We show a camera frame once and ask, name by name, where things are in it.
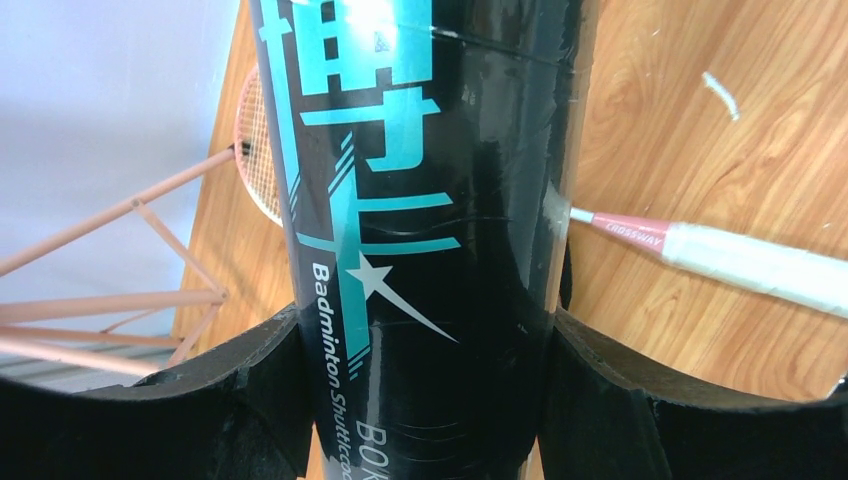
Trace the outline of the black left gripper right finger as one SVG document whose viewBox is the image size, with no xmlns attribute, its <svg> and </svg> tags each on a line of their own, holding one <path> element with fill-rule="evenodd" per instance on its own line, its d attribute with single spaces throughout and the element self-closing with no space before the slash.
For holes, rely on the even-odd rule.
<svg viewBox="0 0 848 480">
<path fill-rule="evenodd" d="M 559 310 L 539 445 L 548 479 L 843 479 L 847 392 L 792 402 L 733 390 Z"/>
</svg>

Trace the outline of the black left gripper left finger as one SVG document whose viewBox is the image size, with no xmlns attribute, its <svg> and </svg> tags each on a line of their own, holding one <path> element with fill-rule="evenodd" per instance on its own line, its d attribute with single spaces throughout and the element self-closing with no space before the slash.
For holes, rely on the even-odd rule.
<svg viewBox="0 0 848 480">
<path fill-rule="evenodd" d="M 63 393 L 3 379 L 5 479 L 298 479 L 312 438 L 298 314 L 131 386 Z"/>
</svg>

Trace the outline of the black shuttlecock tube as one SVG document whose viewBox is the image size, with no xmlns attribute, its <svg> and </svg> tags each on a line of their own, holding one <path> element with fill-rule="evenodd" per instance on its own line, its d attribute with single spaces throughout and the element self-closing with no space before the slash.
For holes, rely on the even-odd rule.
<svg viewBox="0 0 848 480">
<path fill-rule="evenodd" d="M 595 1 L 254 1 L 327 479 L 517 479 Z"/>
</svg>

